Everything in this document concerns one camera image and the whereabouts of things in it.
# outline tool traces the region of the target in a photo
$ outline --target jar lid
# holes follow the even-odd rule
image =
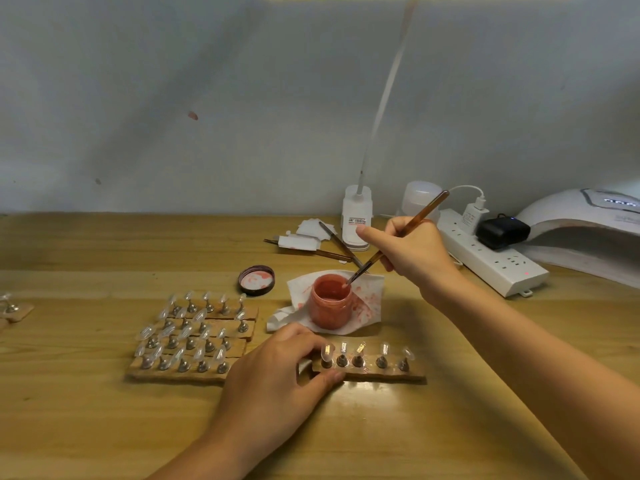
[[[238,276],[238,286],[248,296],[262,296],[273,290],[276,284],[276,273],[269,266],[262,264],[245,269]]]

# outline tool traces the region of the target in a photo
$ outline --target pink paint jar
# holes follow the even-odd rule
[[[346,278],[338,274],[320,276],[311,286],[309,315],[311,321],[325,330],[337,330],[351,318],[355,295],[351,285],[343,288]]]

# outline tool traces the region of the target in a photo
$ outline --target wall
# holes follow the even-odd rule
[[[337,214],[402,0],[3,0],[0,210]],[[369,184],[640,194],[640,0],[425,0]],[[199,116],[188,118],[189,111]],[[451,198],[460,208],[472,192]]]

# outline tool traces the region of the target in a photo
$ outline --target desk surface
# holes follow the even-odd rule
[[[133,337],[172,292],[229,292],[240,270],[267,264],[276,287],[259,300],[262,324],[254,343],[263,340],[264,320],[287,303],[286,281],[352,266],[262,242],[295,231],[300,221],[0,218],[0,289],[36,304],[23,322],[0,333],[0,478],[139,479],[190,443],[215,409],[219,387],[124,380]],[[335,250],[330,242],[323,249]],[[373,272],[382,272],[379,264]],[[532,298],[509,303],[640,383],[640,290],[554,267]],[[411,345],[428,385],[346,383],[252,478],[582,478],[457,329],[404,278],[387,275],[383,324],[370,329],[363,335]]]

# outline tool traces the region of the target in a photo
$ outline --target desk lamp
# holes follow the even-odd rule
[[[406,45],[406,36],[409,33],[409,26],[413,16],[413,11],[417,5],[418,0],[408,0],[406,7],[404,8],[404,17],[400,28],[400,43],[396,50],[396,56],[391,63],[391,70],[387,78],[387,84],[382,92],[382,98],[378,106],[378,112],[373,122],[373,128],[371,130],[371,136],[367,143],[362,158],[362,167],[360,168],[360,177],[358,178],[357,185],[349,185],[344,192],[344,199],[342,201],[342,240],[347,247],[353,251],[366,251],[369,248],[369,244],[363,241],[356,234],[356,227],[360,224],[371,225],[371,218],[373,217],[373,201],[371,199],[371,189],[364,185],[365,172],[367,169],[367,162],[369,160],[369,151],[376,140],[378,134],[378,128],[382,121],[382,116],[385,113],[389,95],[391,94],[391,88],[394,85],[396,73],[398,67],[400,67],[400,61],[404,53],[404,47]]]

